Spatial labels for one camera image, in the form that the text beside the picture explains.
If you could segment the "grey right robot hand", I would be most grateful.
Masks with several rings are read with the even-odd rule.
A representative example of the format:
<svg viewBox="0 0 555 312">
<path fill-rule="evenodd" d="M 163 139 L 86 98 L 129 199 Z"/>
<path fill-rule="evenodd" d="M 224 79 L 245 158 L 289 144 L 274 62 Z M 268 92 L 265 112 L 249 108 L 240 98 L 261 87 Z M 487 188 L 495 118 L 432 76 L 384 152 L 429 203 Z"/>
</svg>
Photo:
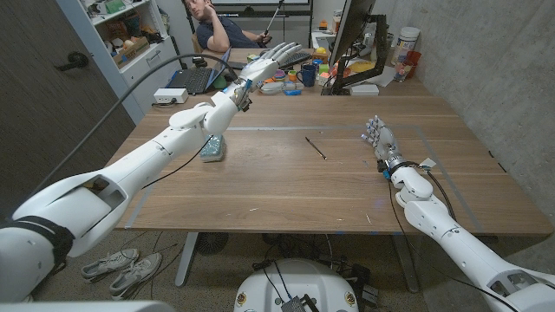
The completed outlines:
<svg viewBox="0 0 555 312">
<path fill-rule="evenodd" d="M 399 167 L 405 166 L 407 161 L 402 157 L 396 138 L 386 123 L 375 115 L 368 120 L 366 127 L 362 139 L 374 148 L 378 168 L 393 173 Z"/>
</svg>

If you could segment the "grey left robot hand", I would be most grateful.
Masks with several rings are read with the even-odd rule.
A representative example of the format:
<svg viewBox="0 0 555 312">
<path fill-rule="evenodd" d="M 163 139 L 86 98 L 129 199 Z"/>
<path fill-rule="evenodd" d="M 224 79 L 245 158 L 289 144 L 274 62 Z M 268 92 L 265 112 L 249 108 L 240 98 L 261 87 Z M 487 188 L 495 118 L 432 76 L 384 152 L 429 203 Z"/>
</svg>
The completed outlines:
<svg viewBox="0 0 555 312">
<path fill-rule="evenodd" d="M 297 42 L 278 44 L 256 61 L 248 63 L 239 73 L 234 84 L 247 87 L 249 91 L 253 92 L 261 81 L 271 78 L 291 55 L 301 49 L 302 45 Z"/>
</svg>

